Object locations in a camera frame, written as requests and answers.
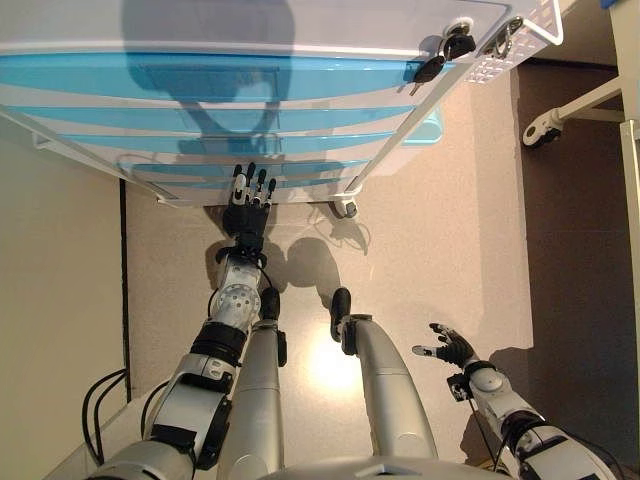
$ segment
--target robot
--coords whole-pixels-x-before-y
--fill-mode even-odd
[[[143,440],[121,450],[89,478],[190,480],[196,469],[216,464],[219,480],[504,478],[438,459],[406,365],[371,315],[351,313],[346,288],[333,296],[330,334],[346,355],[360,359],[373,455],[284,467],[278,367],[287,361],[286,336],[278,329],[278,291],[270,286],[258,292],[267,263],[263,235],[276,181],[265,188],[266,171],[261,170],[252,186],[255,170],[254,164],[245,173],[239,165],[235,169],[223,215],[223,227],[235,245],[216,256],[221,268],[210,315],[147,418]],[[502,440],[501,450],[508,448],[517,461],[519,478],[615,480],[604,462],[549,424],[460,334],[445,325],[430,326],[442,345],[418,345],[413,353],[461,369],[447,380],[454,397],[475,399]]]

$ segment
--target caster wheel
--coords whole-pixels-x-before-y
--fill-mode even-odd
[[[562,134],[561,130],[557,128],[548,128],[546,132],[542,133],[534,125],[527,128],[526,132],[522,136],[522,143],[527,148],[538,148],[545,143],[551,143]]]
[[[333,206],[338,218],[353,218],[358,214],[358,205],[353,198],[335,201]]]
[[[358,206],[356,205],[356,202],[347,203],[346,210],[347,210],[347,213],[345,217],[347,218],[355,217],[358,214]]]

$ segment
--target black joint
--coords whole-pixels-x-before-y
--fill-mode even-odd
[[[287,364],[287,334],[278,330],[278,366],[284,367]]]
[[[469,380],[462,373],[456,373],[447,378],[447,385],[449,385],[449,391],[456,402],[463,402],[473,398],[473,393],[469,387]]]
[[[231,401],[228,400],[227,397],[223,397],[218,404],[218,408],[216,408],[216,413],[213,416],[211,425],[209,425],[207,436],[202,445],[202,451],[196,463],[196,467],[200,470],[209,470],[218,463],[222,443],[229,430],[228,418],[230,413]]]
[[[336,342],[340,341],[338,325],[340,320],[351,313],[351,293],[344,287],[340,287],[333,294],[331,299],[331,338]]]
[[[223,372],[219,379],[203,377],[193,373],[186,373],[180,378],[181,383],[185,385],[193,385],[194,387],[203,388],[212,392],[220,392],[228,394],[233,386],[233,376],[229,372]]]
[[[218,358],[235,367],[246,340],[247,335],[237,328],[220,322],[205,322],[193,341],[191,353]]]
[[[356,322],[349,321],[342,326],[342,351],[345,355],[356,355]]]
[[[527,431],[548,423],[540,415],[529,410],[518,410],[510,414],[502,423],[500,434],[509,450],[515,452],[518,441]]]
[[[149,440],[171,445],[180,453],[191,453],[196,443],[196,432],[171,425],[156,424]]]
[[[280,316],[280,292],[273,287],[267,287],[260,295],[260,318],[263,320],[278,320]]]
[[[487,362],[485,360],[478,360],[477,362],[473,362],[471,365],[467,365],[467,367],[464,369],[464,375],[467,378],[471,378],[471,375],[473,375],[478,370],[482,370],[483,368],[491,368],[493,370],[497,370],[496,366],[493,363]]]

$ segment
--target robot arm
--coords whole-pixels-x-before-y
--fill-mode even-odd
[[[208,470],[218,462],[229,428],[227,395],[250,327],[259,312],[263,316],[258,284],[266,264],[261,250],[275,180],[263,191],[266,171],[261,170],[254,191],[254,171],[251,164],[246,174],[240,166],[234,173],[223,223],[235,245],[216,256],[222,266],[211,316],[152,410],[143,440],[118,452],[90,479],[189,480],[196,469]]]
[[[518,462],[520,478],[615,480],[604,462],[563,430],[549,424],[513,391],[502,372],[478,358],[460,334],[440,324],[430,327],[445,345],[415,346],[413,353],[435,357],[462,369],[462,374],[447,380],[454,397],[458,401],[475,399],[480,413]]]

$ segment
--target robotic finger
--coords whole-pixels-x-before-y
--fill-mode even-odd
[[[438,334],[438,340],[445,345],[443,347],[415,345],[411,349],[414,354],[435,357],[460,368],[478,360],[473,347],[458,332],[441,323],[430,323],[429,327]]]

